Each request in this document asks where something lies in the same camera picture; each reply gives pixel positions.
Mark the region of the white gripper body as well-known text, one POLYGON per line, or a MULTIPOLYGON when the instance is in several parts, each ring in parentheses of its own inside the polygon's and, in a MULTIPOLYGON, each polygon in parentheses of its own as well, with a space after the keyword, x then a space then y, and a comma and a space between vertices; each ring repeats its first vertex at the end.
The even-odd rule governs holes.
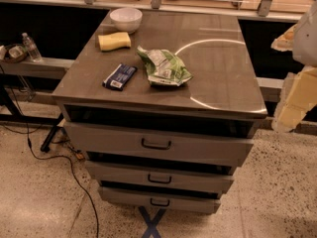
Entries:
POLYGON ((302 64, 317 66, 317 0, 295 27, 292 56, 302 64))

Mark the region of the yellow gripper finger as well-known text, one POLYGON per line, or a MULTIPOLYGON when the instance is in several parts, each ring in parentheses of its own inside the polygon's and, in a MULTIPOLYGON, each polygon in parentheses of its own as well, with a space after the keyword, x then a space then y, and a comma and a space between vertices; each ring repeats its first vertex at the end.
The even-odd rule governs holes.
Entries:
POLYGON ((291 26, 282 35, 276 38, 272 42, 270 47, 280 52, 292 51, 295 28, 296 28, 296 25, 291 26))
POLYGON ((299 73, 289 73, 283 82, 271 128, 290 132, 317 105, 317 68, 306 66, 299 73))

